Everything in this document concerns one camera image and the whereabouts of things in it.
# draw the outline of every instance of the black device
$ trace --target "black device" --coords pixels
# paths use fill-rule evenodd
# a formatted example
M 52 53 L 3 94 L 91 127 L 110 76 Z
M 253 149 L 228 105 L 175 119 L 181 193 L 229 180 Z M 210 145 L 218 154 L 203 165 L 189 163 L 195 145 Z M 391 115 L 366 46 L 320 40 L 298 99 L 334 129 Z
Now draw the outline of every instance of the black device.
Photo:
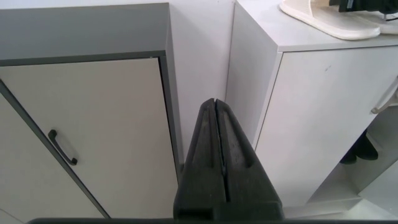
M 398 12 L 398 0 L 330 0 L 330 6 L 339 6 L 339 12 L 379 11 L 383 14 Z
M 371 224 L 398 221 L 284 220 L 282 204 L 230 107 L 202 104 L 174 219 L 39 218 L 30 224 Z

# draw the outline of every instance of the white cabinet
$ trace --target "white cabinet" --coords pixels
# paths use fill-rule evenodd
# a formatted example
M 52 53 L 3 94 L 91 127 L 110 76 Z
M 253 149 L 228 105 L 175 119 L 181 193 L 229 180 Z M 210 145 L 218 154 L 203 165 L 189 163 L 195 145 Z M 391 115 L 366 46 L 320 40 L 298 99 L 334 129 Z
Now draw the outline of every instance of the white cabinet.
M 177 177 L 156 58 L 2 67 L 0 78 L 45 134 L 58 132 L 111 218 L 172 217 Z
M 25 223 L 42 217 L 102 218 L 1 95 L 0 114 L 2 223 Z
M 397 89 L 398 38 L 336 39 L 279 3 L 237 0 L 226 102 L 291 217 L 341 212 L 361 197 L 337 165 Z
M 284 53 L 256 148 L 284 206 L 306 204 L 375 118 L 390 58 L 398 47 Z

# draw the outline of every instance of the cabinet door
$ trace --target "cabinet door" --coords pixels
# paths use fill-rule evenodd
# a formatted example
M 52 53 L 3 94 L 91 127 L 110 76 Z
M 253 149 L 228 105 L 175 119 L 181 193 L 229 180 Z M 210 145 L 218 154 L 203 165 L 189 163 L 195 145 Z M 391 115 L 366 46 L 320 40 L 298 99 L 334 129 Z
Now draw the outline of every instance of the cabinet door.
M 102 218 L 2 95 L 0 114 L 0 220 Z
M 256 153 L 286 207 L 304 205 L 375 115 L 398 47 L 284 53 Z
M 177 176 L 156 58 L 0 68 L 112 218 L 172 217 Z

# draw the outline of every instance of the black handle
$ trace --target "black handle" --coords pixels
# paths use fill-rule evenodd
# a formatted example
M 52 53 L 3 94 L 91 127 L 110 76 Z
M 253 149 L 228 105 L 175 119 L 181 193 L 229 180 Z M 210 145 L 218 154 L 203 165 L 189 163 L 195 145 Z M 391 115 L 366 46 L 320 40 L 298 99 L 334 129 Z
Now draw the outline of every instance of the black handle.
M 55 137 L 57 137 L 57 131 L 56 130 L 51 130 L 48 134 L 50 141 L 52 144 L 55 146 L 55 148 L 58 150 L 58 152 L 61 154 L 61 156 L 69 163 L 71 166 L 75 166 L 77 164 L 77 159 L 72 158 L 72 160 L 69 159 L 69 157 L 63 152 L 61 149 L 60 145 L 58 144 L 57 140 Z

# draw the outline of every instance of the black shoe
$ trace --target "black shoe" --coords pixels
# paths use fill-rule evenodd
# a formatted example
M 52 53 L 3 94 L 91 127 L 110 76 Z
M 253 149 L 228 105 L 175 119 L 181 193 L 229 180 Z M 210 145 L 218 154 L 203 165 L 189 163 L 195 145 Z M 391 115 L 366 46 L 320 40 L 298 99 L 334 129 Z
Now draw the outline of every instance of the black shoe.
M 349 151 L 345 154 L 345 156 L 340 160 L 341 164 L 354 164 L 356 162 L 356 156 L 353 152 L 353 148 L 349 149 Z
M 366 131 L 362 133 L 359 139 L 355 142 L 354 145 L 354 154 L 361 159 L 374 161 L 379 158 L 379 153 L 377 153 L 376 149 L 373 147 L 372 143 L 369 141 L 368 137 L 366 137 Z

